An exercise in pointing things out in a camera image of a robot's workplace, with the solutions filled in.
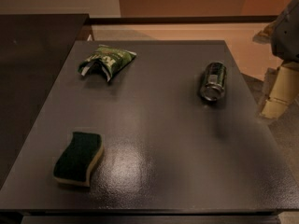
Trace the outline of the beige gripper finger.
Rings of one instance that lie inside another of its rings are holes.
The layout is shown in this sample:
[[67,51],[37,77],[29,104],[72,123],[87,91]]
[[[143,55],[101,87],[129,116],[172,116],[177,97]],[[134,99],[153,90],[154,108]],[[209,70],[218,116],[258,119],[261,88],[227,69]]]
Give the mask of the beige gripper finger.
[[262,119],[278,119],[298,95],[299,63],[284,61],[277,69],[268,68],[257,115]]

